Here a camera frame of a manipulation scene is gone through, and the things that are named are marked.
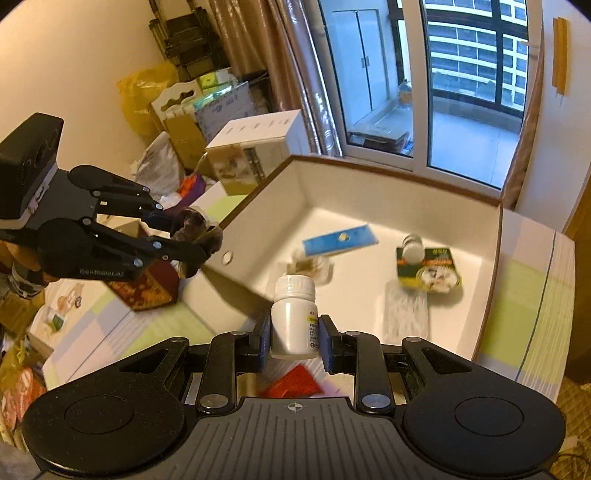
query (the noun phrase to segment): white storage box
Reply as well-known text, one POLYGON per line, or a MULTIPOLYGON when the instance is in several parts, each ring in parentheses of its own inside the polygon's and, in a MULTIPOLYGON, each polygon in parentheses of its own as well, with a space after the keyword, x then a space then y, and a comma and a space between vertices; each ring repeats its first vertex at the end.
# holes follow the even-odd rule
POLYGON ((429 340, 472 359, 490 308, 502 209, 446 188, 381 168, 292 157, 222 221, 222 249, 204 272, 272 300, 269 279, 302 240, 368 223, 379 244, 332 256, 333 278, 317 288, 316 303, 340 331, 382 338, 396 247, 417 233, 427 247, 450 247, 462 276, 461 288, 429 295, 429 340))
POLYGON ((250 193, 281 162, 309 154, 299 110, 232 120, 206 148, 207 157, 228 195, 250 193))

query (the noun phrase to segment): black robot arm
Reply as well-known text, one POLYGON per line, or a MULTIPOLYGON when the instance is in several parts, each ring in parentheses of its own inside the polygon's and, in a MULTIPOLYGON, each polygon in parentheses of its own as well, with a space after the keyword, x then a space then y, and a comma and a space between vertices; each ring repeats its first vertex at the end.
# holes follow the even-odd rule
POLYGON ((98 214, 138 218, 171 237, 186 212, 168 215, 150 190, 100 168, 57 168, 63 121, 36 113, 0 144, 0 239, 33 249, 54 277, 134 280, 156 259, 178 260, 192 274, 221 246, 221 230, 200 216, 202 229, 188 241, 132 238, 97 223, 98 214))

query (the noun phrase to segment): screw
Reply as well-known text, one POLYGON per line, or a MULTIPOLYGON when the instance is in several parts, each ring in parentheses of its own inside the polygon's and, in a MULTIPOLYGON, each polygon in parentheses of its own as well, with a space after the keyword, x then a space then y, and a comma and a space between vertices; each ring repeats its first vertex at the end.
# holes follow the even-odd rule
POLYGON ((222 255, 222 265, 228 265, 232 259, 234 258, 234 253, 228 250, 226 253, 222 255))
POLYGON ((361 403, 367 408, 386 408, 391 402, 386 395, 376 393, 364 396, 361 399, 361 403))
POLYGON ((202 407, 211 410, 214 408, 222 408, 228 404, 229 400, 225 395, 220 395, 218 393, 212 393, 209 395, 205 395, 199 403, 202 407))

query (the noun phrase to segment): brown curtain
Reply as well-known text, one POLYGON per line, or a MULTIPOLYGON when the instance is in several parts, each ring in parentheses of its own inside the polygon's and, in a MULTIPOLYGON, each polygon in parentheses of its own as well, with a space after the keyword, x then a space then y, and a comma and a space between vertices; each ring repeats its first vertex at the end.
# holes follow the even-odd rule
POLYGON ((535 73, 534 87, 532 88, 530 102, 528 104, 523 126, 517 142, 517 148, 511 160, 509 173, 501 191, 501 202, 504 208, 515 210, 527 167, 530 164, 531 152, 534 148, 535 132, 538 128, 540 106, 542 104, 542 89, 544 86, 544 32, 541 36, 540 56, 535 73))
POLYGON ((342 156, 301 0, 209 0, 235 75, 267 70, 280 110, 300 109, 312 152, 342 156))

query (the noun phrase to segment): bottle cap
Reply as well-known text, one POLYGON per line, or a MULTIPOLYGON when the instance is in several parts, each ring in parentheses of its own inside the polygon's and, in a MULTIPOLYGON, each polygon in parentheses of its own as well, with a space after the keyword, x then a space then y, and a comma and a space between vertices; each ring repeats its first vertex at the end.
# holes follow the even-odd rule
POLYGON ((275 283, 275 301, 292 298, 316 301, 314 280, 305 275, 279 277, 275 283))
POLYGON ((402 258, 410 265, 417 265, 425 258, 425 247, 418 242, 410 242, 404 245, 402 258))

